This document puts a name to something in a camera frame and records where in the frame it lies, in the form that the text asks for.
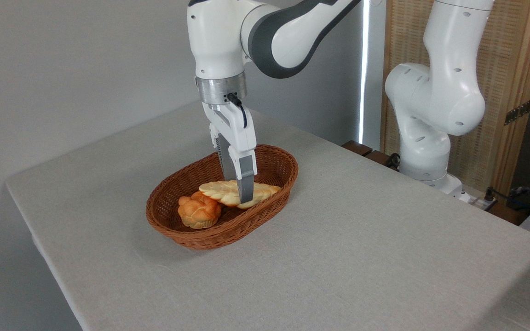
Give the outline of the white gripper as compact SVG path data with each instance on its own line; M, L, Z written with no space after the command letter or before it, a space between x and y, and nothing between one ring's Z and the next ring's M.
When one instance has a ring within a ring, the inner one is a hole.
M256 135L248 110L233 103L202 103L210 121L210 134L226 181L236 180L240 204L253 200L256 165Z

